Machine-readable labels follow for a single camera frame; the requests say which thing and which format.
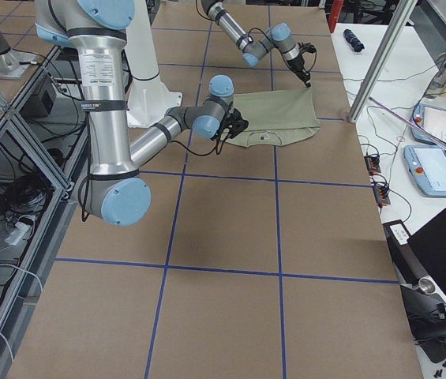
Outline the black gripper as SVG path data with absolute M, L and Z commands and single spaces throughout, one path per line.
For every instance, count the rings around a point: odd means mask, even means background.
M 232 112 L 228 113 L 225 116 L 225 118 L 221 121 L 219 128 L 216 132 L 217 138 L 221 138 L 225 131 L 227 131 L 226 138 L 230 138 L 230 134 L 229 134 L 229 132 L 230 132 L 230 117 L 231 117 Z
M 305 69 L 305 60 L 301 54 L 292 59 L 289 59 L 287 61 L 287 66 L 289 70 L 297 76 L 298 79 L 301 79 L 306 88 L 310 88 L 312 86 L 311 76 Z

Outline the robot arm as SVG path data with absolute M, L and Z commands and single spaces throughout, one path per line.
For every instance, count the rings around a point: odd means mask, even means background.
M 79 185 L 83 217 L 94 215 L 127 227 L 151 204 L 151 190 L 139 176 L 141 165 L 180 133 L 225 141 L 248 126 L 234 107 L 234 85 L 214 76 L 209 97 L 199 107 L 172 107 L 135 141 L 129 140 L 122 74 L 126 29 L 135 16 L 132 1 L 37 1 L 38 37 L 77 50 L 82 82 L 81 110 L 88 126 L 91 158 Z
M 307 87 L 311 87 L 310 69 L 305 68 L 304 53 L 317 54 L 311 43 L 297 43 L 286 23 L 263 31 L 251 28 L 245 31 L 224 8 L 222 1 L 201 1 L 209 20 L 215 22 L 242 52 L 243 61 L 256 66 L 267 54 L 276 49 L 287 68 Z

